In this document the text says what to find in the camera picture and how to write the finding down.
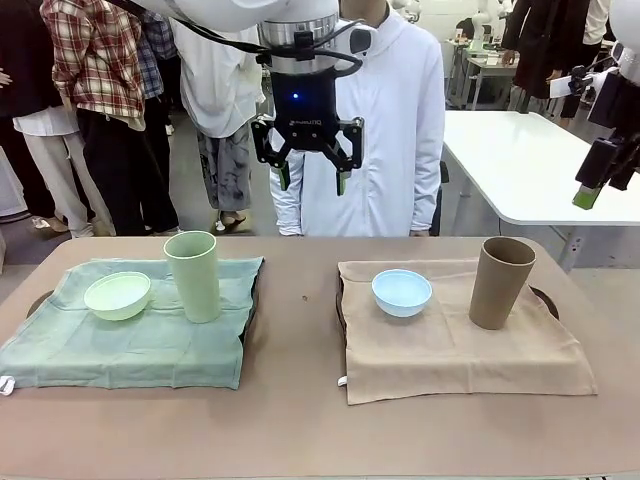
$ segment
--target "plaid shirt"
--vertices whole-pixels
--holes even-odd
[[[139,21],[104,0],[44,0],[40,13],[51,32],[53,81],[62,97],[106,115],[142,116]]]
[[[140,17],[149,46],[158,60],[169,60],[178,56],[169,21],[159,13],[145,11]]]
[[[158,70],[158,62],[153,54],[151,45],[147,40],[145,32],[142,33],[138,41],[138,62],[140,63],[140,73],[144,83],[144,98],[155,98],[164,92],[164,84]]]

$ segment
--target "red plaid shirt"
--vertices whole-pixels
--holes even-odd
[[[140,117],[138,19],[104,0],[44,0],[40,13],[53,39],[60,94],[78,108]]]

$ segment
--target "black coat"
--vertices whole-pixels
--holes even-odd
[[[62,105],[51,80],[53,44],[40,17],[42,0],[0,0],[0,68],[13,83],[0,89],[0,118]]]
[[[545,50],[543,35],[553,2],[558,2],[558,10]],[[535,97],[549,97],[546,79],[553,70],[566,72],[572,66],[582,45],[588,11],[589,0],[518,0],[502,39],[503,48],[520,52],[518,86]]]

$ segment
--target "bowl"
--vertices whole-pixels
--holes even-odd
[[[151,280],[143,273],[115,273],[91,285],[84,294],[84,303],[96,316],[119,322],[144,310],[150,292]]]
[[[422,312],[433,293],[426,278],[408,270],[382,272],[373,279],[372,287],[378,306],[398,318]]]

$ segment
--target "brown table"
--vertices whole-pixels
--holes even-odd
[[[63,271],[91,258],[160,258],[163,239],[62,245],[0,307],[0,341]],[[240,390],[48,388],[0,400],[3,476],[578,476],[640,470],[638,348],[609,328],[536,246],[532,284],[584,346],[597,397],[439,395],[348,407],[336,323],[340,260],[477,256],[481,239],[222,238],[264,255]]]

